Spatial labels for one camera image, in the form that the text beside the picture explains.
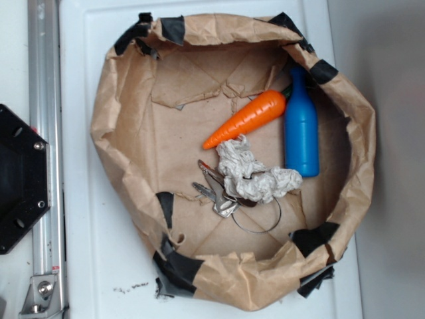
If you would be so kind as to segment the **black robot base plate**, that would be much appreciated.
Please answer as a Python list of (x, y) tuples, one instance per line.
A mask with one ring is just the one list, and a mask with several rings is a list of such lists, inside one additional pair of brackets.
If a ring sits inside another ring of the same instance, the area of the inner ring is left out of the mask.
[(1, 254), (10, 253), (50, 208), (48, 143), (1, 105)]

